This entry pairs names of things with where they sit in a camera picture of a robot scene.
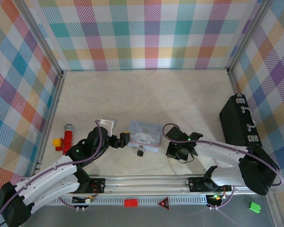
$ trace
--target green block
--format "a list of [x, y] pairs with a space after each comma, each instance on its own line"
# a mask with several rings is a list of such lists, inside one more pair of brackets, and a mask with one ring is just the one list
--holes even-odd
[[250, 208], [249, 209], [252, 210], [253, 212], [260, 213], [261, 206], [256, 204], [256, 203], [254, 203], [254, 202], [252, 202], [250, 204]]

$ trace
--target white floor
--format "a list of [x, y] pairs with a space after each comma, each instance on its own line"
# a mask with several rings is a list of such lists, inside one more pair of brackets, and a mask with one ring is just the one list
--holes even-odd
[[[226, 71], [222, 70], [134, 70], [72, 72], [66, 76], [42, 168], [61, 157], [54, 150], [54, 138], [63, 138], [63, 127], [75, 127], [73, 143], [87, 137], [100, 118], [117, 119], [113, 133], [128, 129], [131, 120], [158, 124], [176, 123], [183, 132], [195, 131], [224, 141], [219, 112], [232, 95]], [[163, 138], [158, 152], [109, 148], [85, 167], [93, 175], [119, 174], [203, 174], [215, 165], [207, 157], [181, 164], [165, 156], [168, 141]]]

